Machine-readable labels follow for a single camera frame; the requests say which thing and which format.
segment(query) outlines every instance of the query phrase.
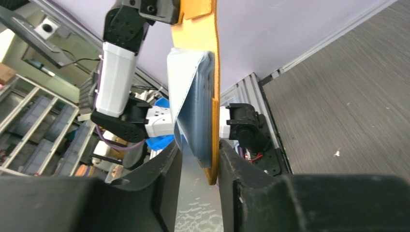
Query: black cable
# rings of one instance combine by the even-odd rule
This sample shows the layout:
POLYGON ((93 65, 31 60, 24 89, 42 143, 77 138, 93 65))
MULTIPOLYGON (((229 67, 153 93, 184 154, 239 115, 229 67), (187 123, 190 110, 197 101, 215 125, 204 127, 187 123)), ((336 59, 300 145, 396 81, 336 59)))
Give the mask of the black cable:
POLYGON ((91 60, 91 61, 100 61, 100 60, 101 60, 100 58, 95 58, 95 59, 92 59, 92 58, 76 59, 75 56, 74 56, 74 54, 73 54, 72 52, 67 51, 67 50, 65 50, 65 49, 62 49, 62 51, 63 51, 63 52, 66 52, 66 53, 68 53, 68 54, 70 54, 70 56, 73 57, 73 60, 75 60, 75 61, 73 62, 73 64, 76 64, 76 63, 78 63, 79 61, 82 61, 82 60, 91 60))
POLYGON ((81 58, 81 59, 76 60, 74 63, 78 63, 79 61, 82 61, 82 60, 100 61, 101 59, 100 59, 100 58, 96 58, 96 59, 92 59, 92 58, 81 58))
POLYGON ((135 86, 131 86, 132 88, 138 88, 138 89, 142 89, 142 90, 157 90, 154 87, 149 87, 149 86, 139 86, 139 85, 135 85, 135 86))
POLYGON ((67 50, 65 50, 65 49, 62 49, 62 51, 63 51, 63 52, 66 52, 66 53, 68 53, 68 54, 70 54, 70 56, 73 57, 73 60, 76 60, 76 59, 77 59, 77 58, 75 58, 74 54, 71 53, 70 51, 67 51, 67 50))

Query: metal shelf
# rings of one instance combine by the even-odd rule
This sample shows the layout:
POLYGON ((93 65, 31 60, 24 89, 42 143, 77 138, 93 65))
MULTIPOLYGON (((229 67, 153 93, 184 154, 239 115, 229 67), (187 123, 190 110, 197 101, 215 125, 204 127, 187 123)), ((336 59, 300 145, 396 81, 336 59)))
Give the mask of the metal shelf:
MULTIPOLYGON (((67 131, 73 124, 79 110, 78 107, 72 102, 18 74, 10 83, 4 86, 2 91, 0 91, 0 100, 11 97, 14 94, 13 91, 18 92, 19 95, 22 94, 15 89, 15 85, 18 80, 28 82, 32 84, 34 88, 26 96, 22 96, 22 100, 14 104, 8 110, 10 113, 3 116, 3 121, 0 122, 0 139, 2 140, 2 143, 8 144, 10 150, 13 149, 9 154, 8 159, 0 167, 0 174, 17 176, 30 176, 31 174, 41 175, 59 148, 67 131), (51 95, 52 98, 40 96, 33 101, 33 98, 41 92, 51 95), (36 136, 38 135, 39 126, 44 122, 44 119, 48 115, 56 115, 56 113, 53 113, 52 111, 55 111, 53 107, 58 101, 65 103, 66 106, 57 115, 54 122, 51 123, 51 126, 47 129, 47 132, 41 135, 42 140, 37 149, 25 149, 25 147, 30 145, 28 141, 31 137, 34 134, 36 136), (30 108, 27 111, 25 111, 24 116, 20 118, 21 112, 23 112, 23 110, 26 109, 27 105, 31 102, 33 102, 33 104, 30 105, 30 108), (9 132, 7 132, 7 135, 9 136, 4 133, 5 131, 13 129, 15 129, 15 132, 20 134, 22 138, 14 136, 13 139, 7 143, 9 137, 12 135, 9 132)), ((72 174, 76 170, 94 128, 94 124, 88 126, 85 132, 85 137, 80 139, 82 144, 79 144, 78 158, 75 158, 73 167, 69 170, 68 175, 72 174)))
POLYGON ((54 175, 71 176, 75 173, 78 163, 87 147, 87 143, 94 132, 95 124, 91 126, 83 123, 79 128, 70 147, 64 153, 63 160, 54 175))

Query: red wire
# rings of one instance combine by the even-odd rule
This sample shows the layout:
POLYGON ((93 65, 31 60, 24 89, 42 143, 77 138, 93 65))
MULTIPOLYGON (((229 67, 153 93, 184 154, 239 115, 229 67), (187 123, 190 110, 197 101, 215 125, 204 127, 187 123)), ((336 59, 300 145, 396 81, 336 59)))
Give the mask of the red wire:
POLYGON ((261 153, 258 153, 258 155, 255 157, 255 158, 253 158, 253 159, 250 159, 249 160, 249 162, 254 162, 255 160, 257 160, 257 159, 259 159, 259 158, 261 158, 261 157, 263 157, 264 155, 263 154, 261 154, 261 153))

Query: paper sheet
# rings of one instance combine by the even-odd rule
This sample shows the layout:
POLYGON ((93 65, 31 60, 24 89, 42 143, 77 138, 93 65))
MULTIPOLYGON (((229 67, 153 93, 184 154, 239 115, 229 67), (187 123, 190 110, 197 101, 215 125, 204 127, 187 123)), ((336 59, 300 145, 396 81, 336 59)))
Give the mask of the paper sheet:
POLYGON ((182 150, 183 135, 201 167, 211 168, 214 54, 173 48, 167 66, 175 141, 182 150))
POLYGON ((219 113, 220 113, 220 57, 217 30, 217 0, 182 0, 180 18, 171 26, 174 47, 210 51, 214 54, 215 64, 212 91, 212 165, 200 163, 204 168, 208 183, 216 184, 219 166, 219 113))

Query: gray storage crate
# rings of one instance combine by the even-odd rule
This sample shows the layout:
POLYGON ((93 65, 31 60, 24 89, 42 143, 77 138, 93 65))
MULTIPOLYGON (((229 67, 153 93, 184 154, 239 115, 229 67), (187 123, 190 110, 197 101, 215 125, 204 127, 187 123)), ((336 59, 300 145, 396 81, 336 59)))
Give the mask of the gray storage crate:
POLYGON ((16 123, 16 127, 13 132, 21 136, 26 135, 40 115, 48 107, 50 102, 51 100, 47 97, 40 96, 30 107, 30 109, 23 115, 23 117, 16 123))
POLYGON ((48 162, 47 166, 45 167, 42 176, 51 176, 53 175, 53 173, 56 171, 56 169, 58 168, 58 163, 60 160, 60 156, 57 155, 53 155, 50 159, 50 161, 48 162))
POLYGON ((57 137, 62 133, 64 127, 70 122, 70 118, 74 113, 74 108, 70 105, 65 105, 61 110, 60 114, 51 124, 48 131, 45 133, 44 138, 54 142, 57 137))
POLYGON ((42 139, 21 172, 28 175, 35 174, 47 158, 53 144, 46 139, 42 139))
POLYGON ((78 128, 78 133, 75 136, 70 147, 64 153, 63 160, 55 172, 55 175, 68 176, 73 168, 77 165, 80 149, 86 140, 90 127, 84 122, 78 128))
POLYGON ((24 167, 30 156, 36 150, 36 145, 24 144, 23 148, 18 153, 18 156, 10 163, 9 169, 19 172, 20 167, 24 167))
POLYGON ((53 124, 56 115, 49 112, 40 123, 36 131, 31 135, 30 140, 39 144, 40 141, 44 138, 45 133, 50 128, 51 124, 53 124))
POLYGON ((11 92, 0 101, 0 122, 2 122, 23 100, 23 97, 11 92))

